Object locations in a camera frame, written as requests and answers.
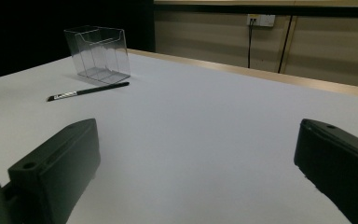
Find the dark background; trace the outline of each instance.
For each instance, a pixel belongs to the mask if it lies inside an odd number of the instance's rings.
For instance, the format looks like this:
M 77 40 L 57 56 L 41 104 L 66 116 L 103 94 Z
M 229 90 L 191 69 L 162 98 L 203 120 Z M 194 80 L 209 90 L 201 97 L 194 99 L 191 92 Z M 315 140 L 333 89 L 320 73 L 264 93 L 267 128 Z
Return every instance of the dark background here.
M 127 48 L 155 51 L 153 0 L 0 1 L 0 77 L 71 56 L 64 29 L 124 29 Z

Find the acrylic holder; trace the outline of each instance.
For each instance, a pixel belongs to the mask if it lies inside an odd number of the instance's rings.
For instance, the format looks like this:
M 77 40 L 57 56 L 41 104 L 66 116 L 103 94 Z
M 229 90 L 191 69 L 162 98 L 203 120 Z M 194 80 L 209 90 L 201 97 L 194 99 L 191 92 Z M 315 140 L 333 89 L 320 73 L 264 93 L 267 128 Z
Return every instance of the acrylic holder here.
M 78 75 L 107 84 L 131 75 L 124 30 L 87 25 L 64 33 Z

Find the black device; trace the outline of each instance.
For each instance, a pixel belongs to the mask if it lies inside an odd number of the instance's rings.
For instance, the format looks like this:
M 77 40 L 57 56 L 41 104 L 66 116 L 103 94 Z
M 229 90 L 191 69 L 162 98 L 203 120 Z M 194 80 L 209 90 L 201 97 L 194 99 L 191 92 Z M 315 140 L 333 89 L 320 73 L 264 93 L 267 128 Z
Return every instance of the black device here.
M 96 120 L 66 126 L 8 169 L 0 224 L 66 223 L 100 162 Z
M 358 137 L 328 123 L 303 119 L 295 165 L 351 223 L 358 224 Z

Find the clear plastic box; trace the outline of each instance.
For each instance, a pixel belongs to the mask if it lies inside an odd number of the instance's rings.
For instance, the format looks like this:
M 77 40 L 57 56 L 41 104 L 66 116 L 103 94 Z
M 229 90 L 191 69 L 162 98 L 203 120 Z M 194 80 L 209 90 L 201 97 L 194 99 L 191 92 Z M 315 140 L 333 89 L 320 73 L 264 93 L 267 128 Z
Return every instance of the clear plastic box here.
M 86 25 L 64 33 L 80 76 L 112 84 L 131 75 L 124 30 Z

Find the white table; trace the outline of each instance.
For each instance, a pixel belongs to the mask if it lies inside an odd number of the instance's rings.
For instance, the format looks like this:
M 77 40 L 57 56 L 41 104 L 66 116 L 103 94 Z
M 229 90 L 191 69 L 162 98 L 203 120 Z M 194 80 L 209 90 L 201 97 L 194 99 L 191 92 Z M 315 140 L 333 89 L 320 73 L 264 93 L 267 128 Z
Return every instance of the white table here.
M 1 185 L 53 134 L 96 118 L 102 164 L 68 223 L 349 223 L 293 158 L 302 119 L 358 136 L 357 95 L 157 58 L 132 51 L 129 87 L 48 103 L 93 86 L 71 58 L 0 77 Z

